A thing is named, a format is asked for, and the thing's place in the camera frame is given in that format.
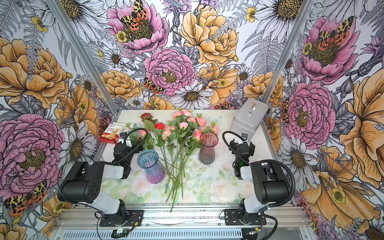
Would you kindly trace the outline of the blue purple glass vase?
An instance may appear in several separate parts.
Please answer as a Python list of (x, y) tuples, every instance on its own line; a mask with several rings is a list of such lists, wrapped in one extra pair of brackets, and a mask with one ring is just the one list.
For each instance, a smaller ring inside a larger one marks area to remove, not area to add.
[(145, 170), (147, 181), (158, 184), (164, 180), (166, 172), (159, 162), (159, 155), (154, 150), (146, 150), (140, 153), (137, 159), (138, 166)]

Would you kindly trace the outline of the dark pink glass vase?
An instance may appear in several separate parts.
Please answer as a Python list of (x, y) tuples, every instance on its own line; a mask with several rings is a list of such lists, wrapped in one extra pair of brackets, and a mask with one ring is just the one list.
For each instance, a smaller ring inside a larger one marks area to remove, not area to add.
[(201, 148), (199, 152), (199, 161), (204, 165), (210, 165), (215, 161), (215, 146), (218, 144), (219, 138), (215, 133), (206, 132), (200, 137)]

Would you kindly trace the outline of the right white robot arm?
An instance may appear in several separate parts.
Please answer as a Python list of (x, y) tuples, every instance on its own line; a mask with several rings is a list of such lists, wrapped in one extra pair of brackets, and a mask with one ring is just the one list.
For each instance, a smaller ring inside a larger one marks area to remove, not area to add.
[(263, 225), (266, 210), (285, 205), (292, 199), (296, 188), (294, 174), (288, 166), (276, 160), (251, 162), (256, 146), (247, 143), (245, 137), (231, 131), (225, 131), (222, 137), (236, 156), (233, 162), (235, 176), (251, 181), (254, 186), (254, 193), (242, 199), (237, 210), (224, 210), (226, 225)]

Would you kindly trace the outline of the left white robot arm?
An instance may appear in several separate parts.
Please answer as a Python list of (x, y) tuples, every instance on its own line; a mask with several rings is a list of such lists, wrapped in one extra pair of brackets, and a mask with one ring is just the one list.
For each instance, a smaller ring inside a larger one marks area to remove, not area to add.
[(139, 153), (148, 138), (145, 128), (130, 131), (114, 148), (112, 162), (77, 162), (59, 187), (58, 199), (71, 204), (88, 206), (101, 214), (101, 226), (124, 226), (129, 222), (125, 202), (102, 190), (103, 180), (127, 179), (134, 154)]

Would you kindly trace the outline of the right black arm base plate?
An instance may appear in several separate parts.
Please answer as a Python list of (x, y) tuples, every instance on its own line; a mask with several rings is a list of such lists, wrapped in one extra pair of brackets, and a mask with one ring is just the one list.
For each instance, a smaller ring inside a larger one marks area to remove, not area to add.
[(227, 226), (264, 226), (266, 219), (259, 214), (241, 213), (235, 209), (224, 210), (224, 220)]

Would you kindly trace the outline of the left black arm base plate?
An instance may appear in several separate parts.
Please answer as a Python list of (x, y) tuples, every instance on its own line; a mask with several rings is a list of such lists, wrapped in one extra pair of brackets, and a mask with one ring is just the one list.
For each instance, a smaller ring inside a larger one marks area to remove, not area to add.
[(127, 210), (101, 218), (100, 227), (139, 227), (143, 220), (143, 210)]

